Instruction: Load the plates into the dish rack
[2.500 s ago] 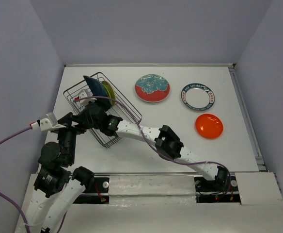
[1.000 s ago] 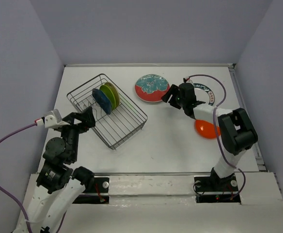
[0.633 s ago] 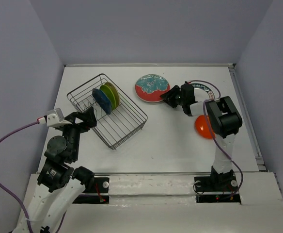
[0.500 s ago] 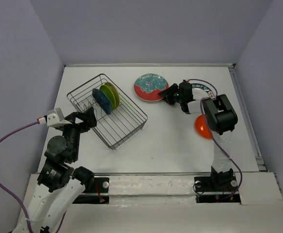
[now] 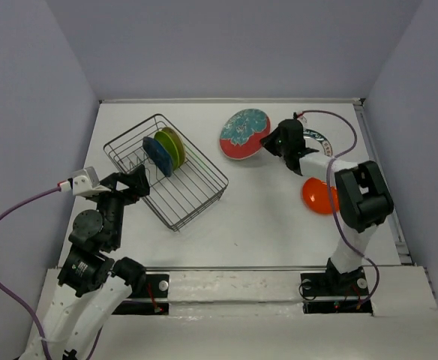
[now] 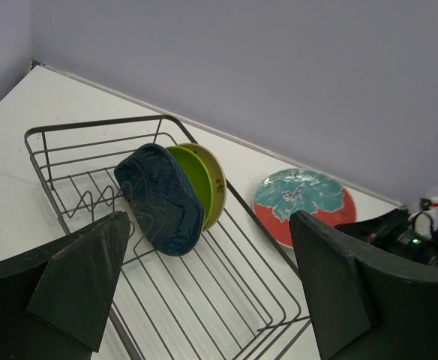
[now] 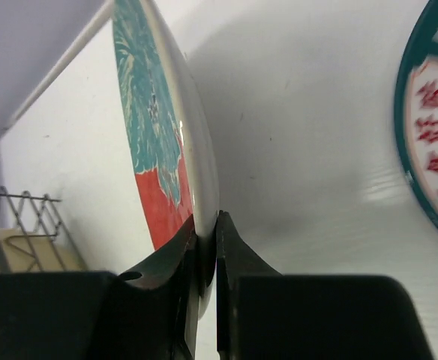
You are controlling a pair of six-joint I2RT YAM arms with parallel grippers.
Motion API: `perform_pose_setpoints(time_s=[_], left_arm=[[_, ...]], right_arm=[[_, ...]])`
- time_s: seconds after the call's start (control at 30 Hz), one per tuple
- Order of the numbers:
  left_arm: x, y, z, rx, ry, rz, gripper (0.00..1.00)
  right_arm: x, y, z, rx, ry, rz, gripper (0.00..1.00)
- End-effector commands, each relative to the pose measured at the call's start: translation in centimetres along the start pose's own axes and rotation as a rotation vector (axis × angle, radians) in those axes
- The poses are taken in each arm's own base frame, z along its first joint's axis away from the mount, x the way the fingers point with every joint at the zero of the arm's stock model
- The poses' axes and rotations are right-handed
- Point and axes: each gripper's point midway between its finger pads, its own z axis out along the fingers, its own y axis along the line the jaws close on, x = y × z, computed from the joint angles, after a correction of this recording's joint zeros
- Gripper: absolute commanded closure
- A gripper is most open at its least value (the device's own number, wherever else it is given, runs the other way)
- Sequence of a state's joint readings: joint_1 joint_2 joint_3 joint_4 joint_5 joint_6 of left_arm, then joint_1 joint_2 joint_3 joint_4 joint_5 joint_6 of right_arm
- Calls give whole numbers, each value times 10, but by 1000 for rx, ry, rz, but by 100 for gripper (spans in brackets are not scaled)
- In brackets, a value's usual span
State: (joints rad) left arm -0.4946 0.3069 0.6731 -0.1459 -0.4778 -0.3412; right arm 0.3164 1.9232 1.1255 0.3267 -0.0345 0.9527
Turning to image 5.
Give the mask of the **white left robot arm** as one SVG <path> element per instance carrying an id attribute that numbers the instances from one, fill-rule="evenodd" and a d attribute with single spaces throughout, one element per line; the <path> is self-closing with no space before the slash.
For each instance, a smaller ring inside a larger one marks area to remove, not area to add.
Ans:
<path id="1" fill-rule="evenodd" d="M 80 212 L 73 220 L 70 250 L 42 329 L 22 359 L 87 359 L 114 310 L 145 287 L 143 265 L 128 257 L 114 260 L 108 256 L 121 245 L 125 206 L 150 194 L 145 167 L 99 179 L 90 166 L 76 171 L 59 187 L 94 202 L 96 207 Z"/>

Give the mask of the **dark blue leaf-shaped plate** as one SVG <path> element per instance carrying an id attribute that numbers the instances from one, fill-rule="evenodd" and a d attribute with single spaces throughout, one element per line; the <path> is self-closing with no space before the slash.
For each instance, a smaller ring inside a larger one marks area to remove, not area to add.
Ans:
<path id="1" fill-rule="evenodd" d="M 145 136 L 142 140 L 142 147 L 151 161 L 166 177 L 173 174 L 173 159 L 160 142 L 150 136 Z"/>

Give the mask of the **white plate with teal rim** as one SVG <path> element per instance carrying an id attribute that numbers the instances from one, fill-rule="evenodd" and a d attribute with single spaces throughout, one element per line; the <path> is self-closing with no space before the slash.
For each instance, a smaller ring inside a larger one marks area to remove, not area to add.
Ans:
<path id="1" fill-rule="evenodd" d="M 326 156 L 333 156 L 332 144 L 317 130 L 304 129 L 304 140 L 307 148 L 318 150 Z"/>

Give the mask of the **cream plate with ink motifs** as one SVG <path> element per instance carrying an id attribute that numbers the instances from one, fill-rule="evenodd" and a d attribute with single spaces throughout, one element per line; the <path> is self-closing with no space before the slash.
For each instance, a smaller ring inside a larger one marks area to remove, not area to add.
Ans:
<path id="1" fill-rule="evenodd" d="M 169 137 L 172 139 L 172 141 L 175 144 L 175 147 L 178 150 L 178 168 L 181 167 L 185 162 L 185 145 L 182 141 L 182 138 L 179 136 L 179 133 L 172 129 L 171 127 L 164 127 L 163 132 L 168 134 Z"/>

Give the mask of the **red and teal floral plate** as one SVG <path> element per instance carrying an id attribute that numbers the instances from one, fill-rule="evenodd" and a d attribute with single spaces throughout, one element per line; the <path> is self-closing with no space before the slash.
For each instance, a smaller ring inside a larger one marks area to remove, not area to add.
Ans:
<path id="1" fill-rule="evenodd" d="M 260 140 L 271 132 L 271 121 L 261 109 L 242 109 L 229 118 L 219 136 L 220 150 L 234 161 L 255 155 L 261 148 Z"/>

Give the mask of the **orange round plate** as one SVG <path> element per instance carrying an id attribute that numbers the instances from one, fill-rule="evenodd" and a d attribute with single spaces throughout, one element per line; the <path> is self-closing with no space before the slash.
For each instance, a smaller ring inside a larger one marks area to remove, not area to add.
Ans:
<path id="1" fill-rule="evenodd" d="M 332 206 L 329 201 L 327 184 L 317 178 L 309 178 L 301 189 L 301 197 L 305 206 L 318 215 L 331 215 Z"/>

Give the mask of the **lime green round plate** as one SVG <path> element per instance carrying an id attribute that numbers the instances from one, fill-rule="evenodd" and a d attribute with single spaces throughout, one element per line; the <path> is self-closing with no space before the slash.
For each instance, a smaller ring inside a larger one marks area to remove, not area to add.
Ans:
<path id="1" fill-rule="evenodd" d="M 154 138 L 166 149 L 167 153 L 172 158 L 172 168 L 177 170 L 177 166 L 179 165 L 179 153 L 173 140 L 168 134 L 164 133 L 163 130 L 159 130 L 154 135 Z"/>

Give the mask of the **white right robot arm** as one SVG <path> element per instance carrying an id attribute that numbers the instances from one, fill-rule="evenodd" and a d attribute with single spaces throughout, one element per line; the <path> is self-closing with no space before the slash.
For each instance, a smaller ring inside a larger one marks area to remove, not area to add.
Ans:
<path id="1" fill-rule="evenodd" d="M 301 287 L 307 299 L 345 295 L 358 286 L 371 237 L 394 210 L 378 164 L 342 161 L 307 147 L 297 119 L 281 121 L 260 143 L 295 174 L 325 182 L 340 240 L 325 271 L 304 275 Z"/>

